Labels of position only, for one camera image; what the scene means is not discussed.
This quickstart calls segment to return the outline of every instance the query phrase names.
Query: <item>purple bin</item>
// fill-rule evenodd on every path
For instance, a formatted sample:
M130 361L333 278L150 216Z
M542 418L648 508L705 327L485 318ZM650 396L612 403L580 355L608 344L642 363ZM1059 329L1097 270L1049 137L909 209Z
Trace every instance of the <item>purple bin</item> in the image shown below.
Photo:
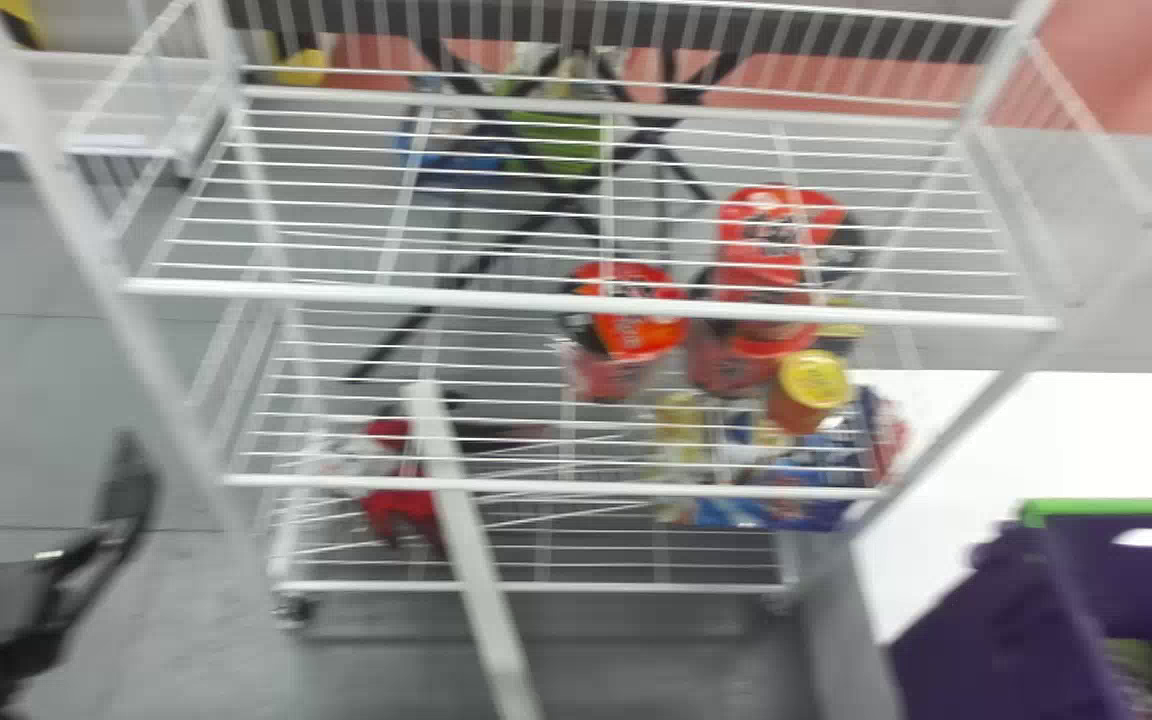
M1102 639L1152 644L1152 547L1114 543L1152 511L1067 502L1082 511L1028 511L975 548L972 577L892 643L909 720L1137 720Z

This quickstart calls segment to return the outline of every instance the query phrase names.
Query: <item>caster wheel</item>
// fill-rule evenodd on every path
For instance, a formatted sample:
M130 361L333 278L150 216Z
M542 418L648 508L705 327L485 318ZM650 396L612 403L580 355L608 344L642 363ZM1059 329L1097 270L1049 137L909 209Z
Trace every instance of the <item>caster wheel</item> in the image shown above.
M301 632L314 622L319 602L303 596L282 598L274 608L274 621L280 630Z

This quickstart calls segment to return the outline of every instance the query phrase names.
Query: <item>white wire shelf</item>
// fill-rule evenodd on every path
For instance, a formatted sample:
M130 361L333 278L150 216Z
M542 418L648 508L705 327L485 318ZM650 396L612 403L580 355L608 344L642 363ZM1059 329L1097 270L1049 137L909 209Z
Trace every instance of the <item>white wire shelf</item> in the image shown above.
M214 99L198 101L215 90L214 69L206 58L159 58L160 77L150 78L138 69L92 114L88 100L109 91L108 77L127 63L126 55L18 53L46 104L51 127L68 128L76 118L92 115L82 132L65 138L70 154L173 158L182 149L188 156L205 149L217 114ZM15 149L0 123L0 152Z
M818 305L620 297L613 305L710 318L763 313L828 323L1058 326L1030 291L992 200L941 123L851 118L836 124L812 114L786 122L670 108L676 122L682 118L664 136L670 158L641 137L650 105L630 105L632 116L579 115L585 135L576 141L532 138L518 146L493 141L503 137L493 128L570 132L576 115L505 113L484 123L467 108L531 105L387 94L393 96L420 104L361 100L372 94L298 97L260 101L233 118L202 167L204 177L127 290L391 305L410 304L411 291L419 290L440 306L605 310L598 305L606 300L573 296L561 287L577 266L616 259L657 265L669 273L668 285L702 300L707 291L767 291L732 279L705 285L700 274L759 268L719 259L719 209L741 188L785 184L828 196L864 240L855 250L858 263L846 268L809 258L817 253L804 236L785 243L782 250L808 250L793 265L804 275L828 279L851 271L828 287L804 282L772 290L798 301L810 295ZM460 108L453 119L445 116L452 111L444 103ZM440 132L430 135L431 127ZM694 182L673 176L680 165ZM824 206L802 210L817 214ZM767 225L737 223L737 232ZM827 227L810 217L799 225ZM825 306L841 300L864 306Z
M363 488L473 488L497 492L620 492L636 497L798 497L817 500L876 500L882 488L870 487L872 448L856 430L858 416L846 407L839 419L826 420L824 434L841 446L849 461L824 461L824 448L804 450L827 475L820 487L771 487L733 484L742 470L765 465L783 454L782 445L733 447L727 434L740 414L758 412L761 397L718 400L696 389L685 377L685 348L660 361L649 387L616 404L576 396L556 351L562 341L558 320L544 313L434 313L420 331L401 344L385 336L406 316L403 311L301 306L303 323L274 334L267 353L234 351L225 378L230 396L252 400L238 425L227 477L237 487L312 487L362 492ZM234 343L221 336L220 343ZM252 333L260 348L265 334ZM388 355L374 354L389 350ZM229 354L223 347L209 356ZM264 356L262 366L256 357ZM873 361L861 354L859 364ZM355 376L371 359L366 377ZM215 366L200 371L203 382L221 373ZM406 434L366 430L371 420L406 418L399 392L417 379L434 379L448 393L453 423L462 444L479 442L461 457L467 478L396 478L393 447L358 450L353 441L406 444L403 461L422 464L435 456L417 450L415 423ZM675 409L679 393L691 397L699 420L672 425L690 430L687 457L659 454L658 414ZM509 447L485 447L499 441L494 429L508 430Z
M783 592L767 530L660 523L635 497L476 498L503 591L508 592ZM356 500L311 495L275 508L273 529L291 537L288 577L279 591L456 591L452 568L416 533L394 550L376 539Z

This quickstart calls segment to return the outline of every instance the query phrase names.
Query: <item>yellow item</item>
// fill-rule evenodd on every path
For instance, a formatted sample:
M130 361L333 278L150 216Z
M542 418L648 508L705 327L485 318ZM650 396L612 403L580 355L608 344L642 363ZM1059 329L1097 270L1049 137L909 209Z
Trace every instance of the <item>yellow item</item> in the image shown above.
M0 15L13 40L30 50L41 50L41 30L33 14L33 0L0 0Z
M778 380L786 396L817 410L833 410L851 400L844 362L824 350L803 350L787 356Z
M655 409L657 441L669 462L705 458L705 414L696 406L696 393L672 392Z
M328 55L320 50L302 50L282 61L283 68L325 68L328 67ZM302 85L317 88L323 85L326 73L314 73L306 70L282 70L274 73L274 79L279 85Z

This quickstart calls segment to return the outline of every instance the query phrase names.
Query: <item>yellow lid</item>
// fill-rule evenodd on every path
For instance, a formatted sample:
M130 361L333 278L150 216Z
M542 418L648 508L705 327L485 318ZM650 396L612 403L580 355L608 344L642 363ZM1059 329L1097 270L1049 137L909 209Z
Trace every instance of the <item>yellow lid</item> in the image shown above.
M833 353L799 350L781 361L781 389L802 406L832 410L851 400L846 364Z

